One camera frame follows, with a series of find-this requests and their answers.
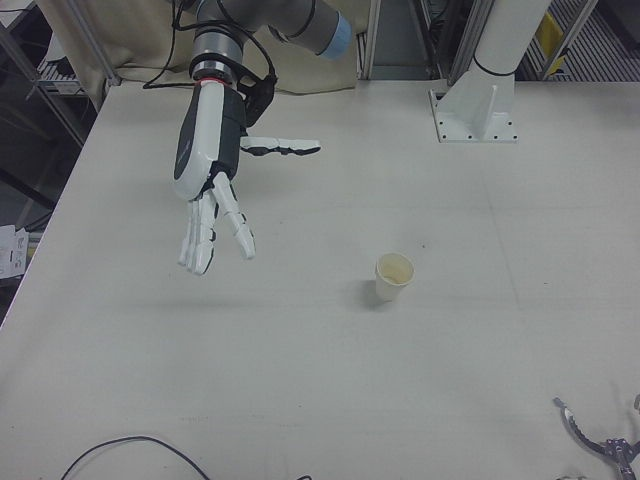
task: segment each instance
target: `black cable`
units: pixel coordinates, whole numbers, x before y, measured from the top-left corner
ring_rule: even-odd
[[[269,56],[269,53],[262,46],[262,44],[256,40],[251,32],[246,30],[244,27],[238,25],[237,23],[231,20],[209,20],[206,22],[196,22],[190,25],[180,25],[180,21],[182,18],[182,13],[184,12],[185,0],[180,1],[180,5],[178,6],[178,11],[176,13],[176,0],[171,0],[171,48],[169,50],[169,56],[167,57],[167,61],[164,66],[160,70],[160,73],[156,75],[154,78],[146,82],[142,88],[145,90],[150,90],[154,88],[167,88],[167,87],[193,87],[194,83],[158,83],[155,82],[169,69],[169,64],[171,63],[171,59],[173,58],[173,53],[175,51],[176,46],[176,32],[186,32],[189,30],[195,30],[201,27],[220,27],[225,26],[228,28],[232,28],[243,33],[260,51],[260,53],[264,56],[267,65],[269,66],[269,74],[275,76],[276,69],[273,65],[273,61]]]
[[[196,465],[196,463],[191,460],[189,457],[187,457],[184,453],[182,453],[180,450],[172,447],[171,445],[163,442],[162,440],[158,440],[157,438],[153,438],[153,437],[147,437],[144,435],[135,435],[132,437],[122,437],[122,438],[116,438],[114,440],[109,440],[108,442],[104,442],[101,443],[99,445],[96,445],[95,447],[91,447],[89,450],[87,450],[86,452],[84,452],[82,455],[80,455],[72,464],[69,468],[67,468],[67,471],[64,472],[64,475],[62,475],[62,477],[60,477],[60,480],[65,480],[68,476],[69,473],[71,472],[71,470],[73,470],[73,468],[80,463],[80,461],[85,458],[87,455],[89,455],[90,453],[109,446],[109,445],[114,445],[114,444],[118,444],[118,443],[126,443],[126,442],[152,442],[152,443],[156,443],[164,448],[166,448],[167,450],[170,450],[171,452],[175,453],[177,456],[179,456],[181,459],[183,459],[185,462],[187,462],[196,472],[198,472],[200,474],[200,476],[204,479],[204,480],[211,480],[209,477],[207,477],[207,474],[204,473],[202,471],[202,469]]]
[[[49,219],[49,217],[52,214],[53,214],[53,211],[47,212],[44,215],[42,215],[40,218],[34,220],[33,222],[18,228],[18,230],[22,230],[24,228],[27,232],[36,231],[38,228],[41,228],[43,226],[43,224]]]
[[[251,43],[253,43],[258,48],[258,50],[260,50],[260,53],[262,54],[262,56],[267,62],[267,65],[269,66],[269,74],[275,76],[276,67],[273,65],[273,61],[271,60],[271,57],[269,56],[269,53],[267,52],[267,50],[262,46],[262,44],[258,40],[256,40],[256,37],[254,37],[253,33],[251,33],[249,30],[247,30],[243,26],[238,25],[236,22],[233,22],[228,19],[227,20],[207,20],[205,22],[196,22],[189,25],[180,25],[180,20],[182,19],[182,13],[184,11],[184,2],[185,0],[181,0],[180,6],[178,7],[178,15],[177,17],[174,18],[174,23],[173,23],[174,30],[177,30],[179,32],[186,32],[188,30],[196,30],[202,27],[229,27],[234,30],[237,30],[240,33],[244,34],[251,41]]]
[[[171,0],[171,49],[169,50],[169,56],[167,57],[167,61],[164,66],[160,70],[160,73],[153,77],[151,80],[142,85],[142,88],[145,90],[150,90],[153,88],[167,88],[167,87],[193,87],[193,83],[158,83],[155,81],[158,80],[164,73],[169,69],[169,64],[171,63],[171,59],[173,58],[173,52],[176,48],[176,29],[174,27],[176,21],[176,0]]]
[[[316,15],[316,0],[311,0],[311,11],[309,12],[309,16],[307,16],[307,20],[304,22],[304,25],[300,30],[298,30],[293,35],[287,35],[287,39],[291,40],[292,38],[299,37],[304,32],[306,32],[307,28],[309,28],[309,25],[313,21],[313,17],[315,17],[315,15]]]

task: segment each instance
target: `cable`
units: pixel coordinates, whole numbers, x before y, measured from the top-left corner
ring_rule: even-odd
[[[186,32],[188,30],[195,30],[197,28],[202,28],[202,27],[229,27],[229,28],[235,29],[240,33],[244,34],[251,41],[251,43],[253,43],[258,48],[258,50],[260,50],[260,53],[262,54],[264,59],[267,61],[267,65],[269,66],[269,74],[271,75],[276,74],[276,67],[273,65],[273,61],[271,60],[271,57],[269,56],[269,53],[267,52],[267,50],[262,46],[262,44],[258,40],[256,40],[256,37],[253,36],[253,33],[251,33],[246,28],[242,27],[241,25],[237,24],[236,22],[230,19],[207,20],[205,22],[196,22],[190,25],[180,25],[180,20],[182,19],[182,13],[184,12],[184,3],[185,3],[185,0],[181,0],[180,7],[178,8],[178,15],[176,18],[174,18],[173,28],[175,30],[178,30],[179,32]]]
[[[169,69],[169,64],[171,63],[171,59],[173,58],[173,52],[176,48],[176,29],[174,27],[176,21],[176,0],[171,0],[171,49],[169,50],[169,56],[167,57],[167,61],[164,66],[160,70],[160,73],[153,77],[151,80],[146,82],[142,88],[144,90],[150,90],[153,88],[167,88],[167,87],[193,87],[194,83],[158,83],[156,84],[156,80],[158,80],[164,73]]]
[[[276,76],[276,68],[269,56],[267,50],[262,46],[262,44],[253,36],[251,32],[249,32],[244,27],[238,25],[233,20],[209,20],[206,22],[196,22],[189,25],[181,25],[180,21],[182,19],[182,13],[184,12],[185,0],[180,0],[180,5],[178,6],[176,13],[176,0],[171,0],[171,48],[169,50],[169,56],[167,57],[167,61],[164,66],[160,70],[160,73],[156,75],[154,78],[146,82],[142,88],[145,90],[150,90],[154,88],[168,88],[168,87],[193,87],[195,83],[155,83],[167,70],[169,69],[169,64],[171,63],[171,59],[173,58],[173,54],[176,47],[176,32],[186,32],[189,30],[196,30],[201,27],[228,27],[231,29],[235,29],[241,33],[243,33],[260,51],[262,56],[267,62],[269,67],[269,74]]]
[[[49,217],[52,214],[53,214],[53,211],[47,212],[44,215],[42,215],[40,218],[34,220],[33,222],[28,223],[27,225],[24,225],[20,228],[17,228],[17,230],[22,230],[24,228],[27,232],[36,231],[39,228],[42,228],[46,224],[46,222],[49,220]]]
[[[67,468],[67,471],[64,472],[64,475],[62,475],[62,477],[60,477],[60,480],[65,480],[68,476],[69,473],[71,473],[71,470],[73,470],[73,468],[80,463],[80,461],[85,458],[87,455],[89,455],[90,453],[99,450],[100,448],[106,447],[108,445],[115,445],[118,443],[126,443],[126,442],[152,442],[152,443],[156,443],[164,448],[166,448],[167,450],[170,450],[171,452],[175,453],[177,456],[179,456],[181,459],[183,459],[185,462],[187,462],[196,472],[198,472],[200,474],[200,476],[204,479],[204,480],[211,480],[209,477],[207,477],[207,474],[204,473],[202,471],[202,469],[195,464],[195,462],[193,460],[191,460],[189,457],[187,457],[184,453],[182,453],[180,450],[172,447],[171,445],[163,442],[162,440],[158,440],[157,438],[153,438],[153,437],[147,437],[144,435],[135,435],[132,437],[122,437],[122,438],[116,438],[114,440],[109,440],[108,442],[104,442],[101,443],[99,445],[96,445],[95,447],[91,447],[89,450],[87,450],[86,452],[84,452],[82,455],[80,455],[72,464],[69,468]]]

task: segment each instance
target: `white pillar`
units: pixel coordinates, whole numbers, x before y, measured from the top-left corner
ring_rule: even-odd
[[[441,99],[430,92],[441,142],[515,142],[514,74],[551,0],[496,0],[469,71]]]

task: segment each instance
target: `beige curtain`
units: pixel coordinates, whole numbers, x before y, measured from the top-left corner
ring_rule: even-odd
[[[340,9],[356,32],[366,30],[370,0],[327,0]],[[64,0],[38,0],[38,6],[59,38],[71,65],[96,105],[102,103],[105,78],[76,26]],[[95,36],[111,63],[127,80],[147,81],[164,65],[171,43],[171,4],[166,0],[84,0],[79,2]],[[185,15],[185,21],[193,17]],[[281,44],[262,29],[256,35],[270,53],[278,71],[278,88],[311,93],[350,88],[356,81],[356,47],[337,61],[316,57],[293,45]],[[188,81],[193,32],[177,32],[171,71],[159,81]],[[266,72],[260,53],[249,43],[245,63]]]

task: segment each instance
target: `white paper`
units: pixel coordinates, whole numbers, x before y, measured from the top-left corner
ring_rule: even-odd
[[[23,275],[27,267],[29,233],[14,225],[0,227],[0,278]]]
[[[13,257],[11,262],[12,276],[24,275],[27,269],[27,250],[29,249],[29,232],[24,228],[15,234]]]

